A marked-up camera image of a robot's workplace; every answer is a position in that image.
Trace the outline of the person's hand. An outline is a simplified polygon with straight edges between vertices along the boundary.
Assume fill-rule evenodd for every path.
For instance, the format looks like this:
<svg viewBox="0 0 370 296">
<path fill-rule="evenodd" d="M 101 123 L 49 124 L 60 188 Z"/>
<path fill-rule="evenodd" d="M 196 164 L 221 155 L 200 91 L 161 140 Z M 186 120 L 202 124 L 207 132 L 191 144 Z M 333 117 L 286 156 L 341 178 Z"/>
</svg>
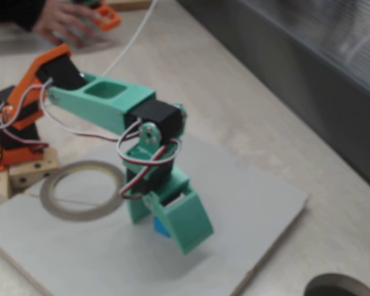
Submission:
<svg viewBox="0 0 370 296">
<path fill-rule="evenodd" d="M 31 31 L 51 44 L 63 43 L 57 35 L 64 37 L 76 47 L 83 47 L 84 41 L 73 31 L 77 29 L 86 36 L 94 37 L 94 30 L 82 19 L 100 21 L 102 16 L 90 7 L 66 1 L 45 1 L 41 13 Z"/>
</svg>

